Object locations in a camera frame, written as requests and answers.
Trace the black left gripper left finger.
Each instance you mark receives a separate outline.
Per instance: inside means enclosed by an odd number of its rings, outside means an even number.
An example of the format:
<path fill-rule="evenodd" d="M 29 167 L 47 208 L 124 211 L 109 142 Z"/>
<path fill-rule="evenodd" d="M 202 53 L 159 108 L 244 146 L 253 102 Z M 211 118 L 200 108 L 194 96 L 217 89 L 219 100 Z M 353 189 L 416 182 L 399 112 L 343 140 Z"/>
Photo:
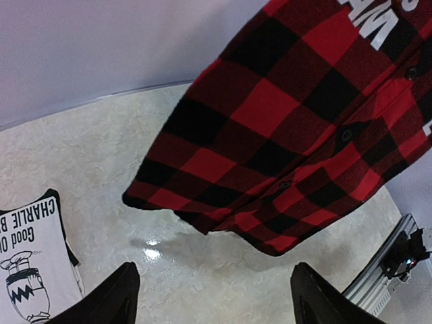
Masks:
<path fill-rule="evenodd" d="M 116 269 L 89 295 L 48 324 L 135 324 L 140 276 L 133 262 Z"/>

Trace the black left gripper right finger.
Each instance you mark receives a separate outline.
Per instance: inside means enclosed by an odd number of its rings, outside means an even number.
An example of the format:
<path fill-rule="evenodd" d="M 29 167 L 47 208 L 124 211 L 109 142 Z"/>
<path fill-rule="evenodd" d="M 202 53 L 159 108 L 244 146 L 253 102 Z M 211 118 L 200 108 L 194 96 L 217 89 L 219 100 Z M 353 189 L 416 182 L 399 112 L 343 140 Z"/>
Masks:
<path fill-rule="evenodd" d="M 290 284 L 296 323 L 381 323 L 363 308 L 376 302 L 376 293 L 387 278 L 379 266 L 366 268 L 340 292 L 309 264 L 294 267 Z"/>

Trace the white and green t-shirt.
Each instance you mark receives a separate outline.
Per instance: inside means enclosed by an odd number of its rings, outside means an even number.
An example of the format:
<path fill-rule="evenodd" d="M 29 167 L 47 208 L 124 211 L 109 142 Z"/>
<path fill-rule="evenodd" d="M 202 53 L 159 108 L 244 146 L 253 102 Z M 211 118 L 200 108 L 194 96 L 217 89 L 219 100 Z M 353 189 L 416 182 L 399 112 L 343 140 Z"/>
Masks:
<path fill-rule="evenodd" d="M 59 193 L 1 211 L 1 322 L 45 323 L 81 301 L 85 287 L 61 217 Z"/>

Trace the red black plaid flannel shirt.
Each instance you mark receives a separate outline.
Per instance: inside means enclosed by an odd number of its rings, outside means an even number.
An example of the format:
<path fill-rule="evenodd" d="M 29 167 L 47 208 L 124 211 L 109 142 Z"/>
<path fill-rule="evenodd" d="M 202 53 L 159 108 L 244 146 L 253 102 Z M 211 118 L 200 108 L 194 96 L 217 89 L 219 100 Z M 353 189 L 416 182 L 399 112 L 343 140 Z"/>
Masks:
<path fill-rule="evenodd" d="M 122 200 L 278 257 L 430 150 L 430 1 L 270 1 L 185 92 Z"/>

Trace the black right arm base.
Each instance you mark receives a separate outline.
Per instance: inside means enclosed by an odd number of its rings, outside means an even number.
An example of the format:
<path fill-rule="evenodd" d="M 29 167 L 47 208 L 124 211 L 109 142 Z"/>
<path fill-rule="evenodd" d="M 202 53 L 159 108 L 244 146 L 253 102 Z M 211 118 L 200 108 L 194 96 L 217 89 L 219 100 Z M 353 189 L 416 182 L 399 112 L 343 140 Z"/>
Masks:
<path fill-rule="evenodd" d="M 417 229 L 408 235 L 405 231 L 398 234 L 394 245 L 384 256 L 381 267 L 388 279 L 401 281 L 412 269 L 431 257 L 431 228 Z"/>

